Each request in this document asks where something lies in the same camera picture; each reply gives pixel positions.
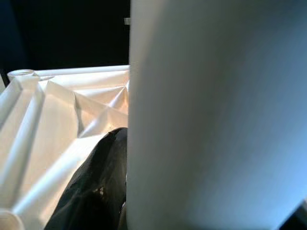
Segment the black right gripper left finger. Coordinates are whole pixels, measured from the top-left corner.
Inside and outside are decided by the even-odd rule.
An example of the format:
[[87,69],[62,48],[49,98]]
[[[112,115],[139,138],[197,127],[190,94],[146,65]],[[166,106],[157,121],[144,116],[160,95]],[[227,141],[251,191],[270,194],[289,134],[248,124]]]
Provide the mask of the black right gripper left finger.
[[47,230],[116,230],[126,202],[128,129],[110,131],[76,170]]

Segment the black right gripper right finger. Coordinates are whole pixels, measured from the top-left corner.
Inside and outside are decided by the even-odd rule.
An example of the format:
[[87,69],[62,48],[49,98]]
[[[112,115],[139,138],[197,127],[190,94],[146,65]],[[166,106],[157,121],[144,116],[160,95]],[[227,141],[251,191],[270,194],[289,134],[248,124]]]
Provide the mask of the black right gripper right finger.
[[297,207],[279,230],[307,230],[307,200]]

